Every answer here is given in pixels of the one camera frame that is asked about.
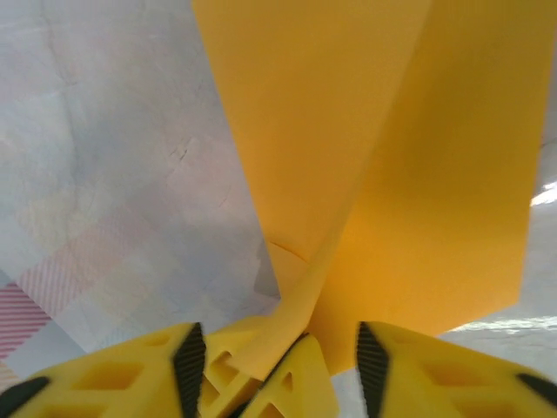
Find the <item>yellow foam part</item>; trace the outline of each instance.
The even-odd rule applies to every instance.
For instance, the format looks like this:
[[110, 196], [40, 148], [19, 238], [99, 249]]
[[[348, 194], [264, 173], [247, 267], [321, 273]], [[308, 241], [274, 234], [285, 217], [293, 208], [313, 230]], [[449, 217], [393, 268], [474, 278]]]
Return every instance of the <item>yellow foam part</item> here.
[[339, 416], [339, 404], [319, 343], [307, 335], [288, 352], [253, 397], [243, 418]]
[[263, 317], [244, 318], [228, 327], [205, 336], [207, 353], [205, 371], [198, 402], [199, 416], [204, 418], [227, 417], [242, 403], [250, 400], [261, 381], [226, 364], [265, 323]]
[[516, 300], [557, 2], [193, 5], [267, 244], [308, 261], [234, 367], [265, 378], [308, 328], [335, 374], [359, 320]]
[[184, 323], [49, 367], [51, 382], [14, 418], [182, 416], [171, 357], [194, 324]]
[[[517, 378], [529, 374], [549, 381], [537, 371], [389, 324], [367, 325], [388, 355], [384, 418], [557, 415]], [[377, 357], [370, 354], [367, 365], [359, 364], [360, 372], [368, 367], [368, 372], [380, 374]]]

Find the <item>yellow robot part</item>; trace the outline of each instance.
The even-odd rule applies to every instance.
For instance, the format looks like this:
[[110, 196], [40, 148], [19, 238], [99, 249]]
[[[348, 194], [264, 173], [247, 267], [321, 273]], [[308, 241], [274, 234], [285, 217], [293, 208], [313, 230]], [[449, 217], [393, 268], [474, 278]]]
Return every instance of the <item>yellow robot part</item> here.
[[557, 386], [518, 364], [380, 322], [360, 323], [370, 418], [557, 417]]
[[265, 318], [251, 317], [205, 336], [207, 355], [199, 415], [204, 418], [230, 416], [250, 400], [261, 381], [240, 373], [228, 360], [259, 331]]
[[47, 368], [2, 394], [10, 418], [195, 417], [201, 326], [180, 324]]
[[301, 336], [272, 370], [242, 418], [333, 418], [339, 404], [315, 337]]

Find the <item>pink stripe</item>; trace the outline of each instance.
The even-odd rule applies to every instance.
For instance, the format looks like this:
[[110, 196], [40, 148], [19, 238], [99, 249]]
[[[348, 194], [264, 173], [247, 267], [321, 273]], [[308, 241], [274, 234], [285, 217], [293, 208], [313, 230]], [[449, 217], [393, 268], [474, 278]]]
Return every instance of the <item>pink stripe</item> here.
[[50, 316], [15, 283], [0, 289], [0, 295], [3, 296], [0, 298], [0, 358], [3, 359], [44, 327]]
[[8, 333], [8, 328], [13, 328], [13, 327], [43, 327], [44, 326], [44, 321], [34, 321], [34, 322], [30, 322], [28, 324], [5, 324], [2, 325], [2, 328], [0, 328], [0, 334], [7, 334]]
[[16, 330], [14, 330], [14, 329], [0, 329], [0, 338], [7, 338], [4, 335], [12, 336], [12, 335], [18, 335], [19, 333], [33, 334], [36, 331], [38, 331], [39, 329], [41, 329], [40, 327], [26, 326], [26, 327], [23, 327], [23, 328], [17, 328]]
[[15, 334], [15, 335], [11, 335], [10, 337], [2, 337], [0, 338], [0, 346], [5, 346], [6, 344], [10, 344], [10, 341], [14, 341], [14, 340], [25, 340], [31, 336], [32, 334]]
[[14, 338], [12, 340], [6, 341], [6, 342], [1, 342], [0, 341], [0, 349], [3, 349], [3, 347], [14, 347], [14, 346], [20, 346], [25, 342], [25, 338]]

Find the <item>yellow paper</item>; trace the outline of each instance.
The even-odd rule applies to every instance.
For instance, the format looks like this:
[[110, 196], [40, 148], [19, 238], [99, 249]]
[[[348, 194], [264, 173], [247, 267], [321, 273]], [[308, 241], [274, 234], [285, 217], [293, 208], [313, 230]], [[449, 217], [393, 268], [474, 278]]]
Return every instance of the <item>yellow paper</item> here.
[[194, 8], [267, 244], [308, 261], [271, 251], [291, 290], [235, 367], [309, 329], [334, 374], [360, 320], [436, 334], [516, 300], [557, 2]]

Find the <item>black rubber pad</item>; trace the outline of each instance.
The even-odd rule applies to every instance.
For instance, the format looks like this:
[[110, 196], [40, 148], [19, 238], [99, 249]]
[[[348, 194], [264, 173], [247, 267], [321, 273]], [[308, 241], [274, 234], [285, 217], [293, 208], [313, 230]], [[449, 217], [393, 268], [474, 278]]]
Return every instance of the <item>black rubber pad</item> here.
[[527, 373], [517, 374], [516, 377], [536, 394], [557, 408], [557, 385]]
[[249, 400], [248, 402], [244, 402], [239, 407], [234, 409], [234, 411], [232, 411], [232, 413], [228, 415], [228, 418], [240, 418], [240, 416], [242, 416], [242, 414], [244, 413], [245, 409], [248, 407], [251, 401], [252, 400]]
[[50, 383], [48, 377], [36, 377], [30, 381], [22, 381], [21, 383], [6, 389], [0, 394], [0, 418], [8, 418], [20, 407], [30, 401], [33, 396], [46, 388]]
[[359, 323], [356, 363], [366, 400], [367, 416], [377, 418], [381, 414], [386, 391], [389, 355], [365, 322]]
[[205, 351], [201, 324], [196, 323], [172, 357], [182, 415], [187, 418], [198, 416]]

